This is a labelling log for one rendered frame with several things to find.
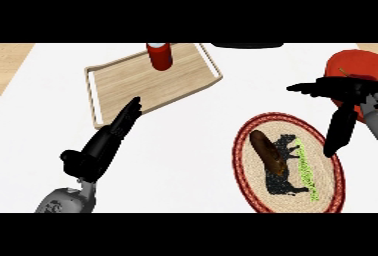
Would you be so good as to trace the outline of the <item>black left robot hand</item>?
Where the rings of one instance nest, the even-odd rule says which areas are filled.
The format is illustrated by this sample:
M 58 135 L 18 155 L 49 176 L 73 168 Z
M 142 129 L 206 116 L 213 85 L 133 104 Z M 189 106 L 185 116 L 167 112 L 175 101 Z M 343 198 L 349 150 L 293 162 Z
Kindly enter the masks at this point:
M 70 176 L 90 183 L 99 180 L 141 115 L 141 98 L 135 97 L 120 111 L 113 123 L 105 125 L 93 135 L 83 150 L 65 150 L 62 152 L 64 172 Z

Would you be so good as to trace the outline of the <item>pale wooden tray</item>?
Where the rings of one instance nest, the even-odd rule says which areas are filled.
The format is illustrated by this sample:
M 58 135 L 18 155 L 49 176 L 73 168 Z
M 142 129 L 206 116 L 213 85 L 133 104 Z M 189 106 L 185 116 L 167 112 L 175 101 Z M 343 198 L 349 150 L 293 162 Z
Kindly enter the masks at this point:
M 85 69 L 96 129 L 108 125 L 132 99 L 139 96 L 147 114 L 213 86 L 223 78 L 201 43 L 173 43 L 173 66 L 152 67 L 148 51 Z

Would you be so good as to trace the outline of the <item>dark rounded object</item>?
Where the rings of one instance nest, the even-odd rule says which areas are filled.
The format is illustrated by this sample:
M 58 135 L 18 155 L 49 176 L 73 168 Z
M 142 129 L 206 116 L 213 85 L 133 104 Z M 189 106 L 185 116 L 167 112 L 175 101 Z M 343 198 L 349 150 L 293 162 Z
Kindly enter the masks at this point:
M 212 43 L 216 47 L 231 49 L 269 49 L 284 46 L 284 43 Z

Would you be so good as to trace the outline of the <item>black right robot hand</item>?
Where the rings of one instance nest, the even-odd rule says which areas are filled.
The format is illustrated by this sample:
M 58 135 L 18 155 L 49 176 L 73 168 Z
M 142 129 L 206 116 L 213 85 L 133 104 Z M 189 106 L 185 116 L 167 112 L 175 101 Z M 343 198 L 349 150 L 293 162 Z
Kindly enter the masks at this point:
M 378 93 L 372 93 L 371 80 L 353 77 L 321 77 L 315 83 L 300 83 L 287 87 L 288 91 L 302 92 L 312 97 L 325 97 L 343 102 L 336 111 L 327 134 L 324 154 L 331 157 L 352 138 L 358 112 L 355 107 L 372 96 L 378 101 Z

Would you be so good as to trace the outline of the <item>oval woven placemat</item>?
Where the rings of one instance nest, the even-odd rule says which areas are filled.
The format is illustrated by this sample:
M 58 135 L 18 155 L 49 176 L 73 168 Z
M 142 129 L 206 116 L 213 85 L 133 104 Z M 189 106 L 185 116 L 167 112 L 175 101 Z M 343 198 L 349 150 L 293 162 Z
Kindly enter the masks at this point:
M 265 170 L 265 163 L 250 142 L 259 130 L 287 160 L 288 175 Z M 253 117 L 240 129 L 232 150 L 235 178 L 244 197 L 259 213 L 340 213 L 346 199 L 346 181 L 337 156 L 324 155 L 325 138 L 296 116 L 271 112 Z

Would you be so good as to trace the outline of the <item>red bowl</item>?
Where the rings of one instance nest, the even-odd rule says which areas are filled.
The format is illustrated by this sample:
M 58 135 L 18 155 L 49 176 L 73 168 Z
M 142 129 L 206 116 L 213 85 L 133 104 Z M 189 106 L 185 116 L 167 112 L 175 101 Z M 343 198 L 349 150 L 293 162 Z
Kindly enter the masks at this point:
M 325 77 L 371 80 L 372 93 L 378 93 L 378 54 L 365 50 L 343 50 L 336 53 L 327 62 Z

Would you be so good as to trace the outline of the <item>red bottle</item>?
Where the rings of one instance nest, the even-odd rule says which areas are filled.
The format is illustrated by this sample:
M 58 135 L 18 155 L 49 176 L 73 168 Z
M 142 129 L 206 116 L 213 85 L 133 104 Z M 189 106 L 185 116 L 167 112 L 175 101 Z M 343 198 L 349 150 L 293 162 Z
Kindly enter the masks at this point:
M 172 46 L 169 43 L 148 43 L 148 54 L 152 67 L 158 71 L 166 71 L 173 65 Z

